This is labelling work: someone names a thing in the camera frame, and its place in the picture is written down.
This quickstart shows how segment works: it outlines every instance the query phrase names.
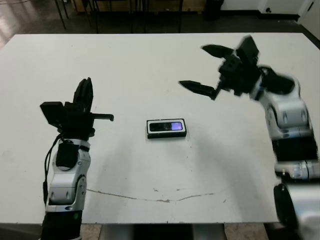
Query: black bin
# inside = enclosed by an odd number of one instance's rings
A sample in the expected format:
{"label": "black bin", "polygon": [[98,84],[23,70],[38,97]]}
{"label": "black bin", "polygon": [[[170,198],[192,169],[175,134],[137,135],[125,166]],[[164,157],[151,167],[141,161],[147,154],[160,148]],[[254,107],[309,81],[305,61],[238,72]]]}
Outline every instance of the black bin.
{"label": "black bin", "polygon": [[203,13],[204,19],[208,21],[217,19],[223,3],[224,0],[206,0]]}

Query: crack on table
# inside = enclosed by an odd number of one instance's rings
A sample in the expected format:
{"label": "crack on table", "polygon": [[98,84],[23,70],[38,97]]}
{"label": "crack on table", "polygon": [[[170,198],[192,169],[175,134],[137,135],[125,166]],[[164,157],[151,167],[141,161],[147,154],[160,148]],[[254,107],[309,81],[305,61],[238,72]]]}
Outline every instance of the crack on table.
{"label": "crack on table", "polygon": [[109,192],[103,192],[103,191],[99,191],[99,190],[93,190],[93,189],[89,189],[89,188],[87,188],[87,191],[93,192],[93,193],[96,193],[96,194],[109,195],[109,196],[114,196],[114,197],[124,198],[124,199],[140,200],[140,201],[147,201],[147,202],[162,202],[162,203],[167,203],[167,204],[170,203],[170,202],[180,202],[180,201],[183,201],[183,200],[186,200],[186,199],[190,199],[190,198],[197,198],[197,197],[214,195],[214,193],[204,193],[204,194],[186,196],[186,197],[183,197],[183,198],[180,198],[180,199],[167,199],[167,200],[158,199],[158,200],[153,200],[153,199],[145,199],[145,198],[124,196],[124,195],[119,195],[119,194],[114,194],[114,193],[109,193]]}

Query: black cable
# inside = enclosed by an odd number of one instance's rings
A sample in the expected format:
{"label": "black cable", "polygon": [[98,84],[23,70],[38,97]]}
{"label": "black cable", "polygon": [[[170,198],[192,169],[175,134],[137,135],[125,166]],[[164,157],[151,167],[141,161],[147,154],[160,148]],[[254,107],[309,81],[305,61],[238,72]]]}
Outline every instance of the black cable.
{"label": "black cable", "polygon": [[13,5],[13,4],[24,4],[30,2],[31,0],[24,0],[24,1],[16,1],[16,2],[4,2],[0,0],[0,5]]}
{"label": "black cable", "polygon": [[51,152],[52,152],[52,149],[54,148],[54,146],[57,144],[59,139],[62,139],[61,134],[56,136],[56,138],[55,138],[51,148],[49,149],[48,153],[46,154],[45,160],[44,160],[44,182],[42,183],[44,204],[47,203],[47,198],[48,198],[48,173],[49,173],[49,167],[50,167]]}

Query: table surface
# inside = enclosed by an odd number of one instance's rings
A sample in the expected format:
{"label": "table surface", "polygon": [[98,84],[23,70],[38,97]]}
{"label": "table surface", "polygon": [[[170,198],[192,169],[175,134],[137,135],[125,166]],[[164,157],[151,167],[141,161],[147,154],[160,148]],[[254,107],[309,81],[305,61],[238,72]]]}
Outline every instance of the table surface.
{"label": "table surface", "polygon": [[[114,122],[94,122],[83,223],[276,222],[264,109],[247,95],[212,101],[178,84],[216,86],[221,59],[200,46],[234,48],[245,35],[13,37],[0,52],[0,223],[42,222],[44,159],[57,130],[39,105],[72,101],[86,77],[92,112]],[[300,81],[320,143],[320,51],[300,33],[252,36],[261,64]],[[185,119],[186,138],[147,139],[146,120],[171,118]]]}

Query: chair leg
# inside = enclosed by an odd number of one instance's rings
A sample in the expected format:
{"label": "chair leg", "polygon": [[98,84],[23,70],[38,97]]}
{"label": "chair leg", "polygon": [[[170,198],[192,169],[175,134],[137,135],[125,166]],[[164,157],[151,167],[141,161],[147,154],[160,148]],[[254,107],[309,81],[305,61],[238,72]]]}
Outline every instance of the chair leg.
{"label": "chair leg", "polygon": [[68,13],[67,13],[65,1],[64,1],[64,0],[61,0],[61,2],[62,2],[62,5],[63,5],[63,9],[64,9],[65,16],[66,16],[66,18],[68,19],[69,16],[68,16]]}
{"label": "chair leg", "polygon": [[97,9],[98,10],[98,13],[100,12],[100,9],[99,9],[99,6],[98,6],[98,3],[96,0],[93,0],[93,6],[96,6],[96,8],[94,9]]}
{"label": "chair leg", "polygon": [[98,7],[98,3],[96,0],[93,0],[93,11],[94,11],[94,22],[95,22],[95,33],[98,34],[99,33],[99,28],[98,28],[98,14],[100,12],[99,7]]}
{"label": "chair leg", "polygon": [[179,27],[178,27],[179,33],[181,33],[181,18],[182,18],[183,4],[184,4],[184,0],[180,0],[180,2],[179,2]]}
{"label": "chair leg", "polygon": [[94,10],[93,10],[93,8],[92,8],[92,5],[91,5],[90,0],[88,0],[88,5],[89,5],[89,8],[90,8],[90,11],[93,12]]}
{"label": "chair leg", "polygon": [[64,19],[62,18],[59,4],[58,4],[57,0],[54,0],[54,2],[55,2],[55,5],[56,5],[56,8],[58,9],[58,13],[59,13],[59,16],[60,16],[60,19],[61,19],[63,28],[66,29],[65,21],[64,21]]}
{"label": "chair leg", "polygon": [[148,1],[149,0],[142,0],[143,20],[144,20],[144,33],[147,33]]}
{"label": "chair leg", "polygon": [[131,20],[131,33],[134,32],[134,15],[133,15],[133,12],[132,12],[132,0],[129,0],[130,1],[130,20]]}
{"label": "chair leg", "polygon": [[88,22],[89,22],[89,25],[91,27],[90,17],[89,17],[88,11],[87,11],[87,5],[85,4],[85,0],[82,0],[82,6],[84,8],[84,13],[85,13],[86,17],[88,18]]}
{"label": "chair leg", "polygon": [[76,5],[76,0],[72,0],[72,1],[73,1],[73,5],[74,5],[74,10],[75,10],[76,12],[78,12],[77,5]]}

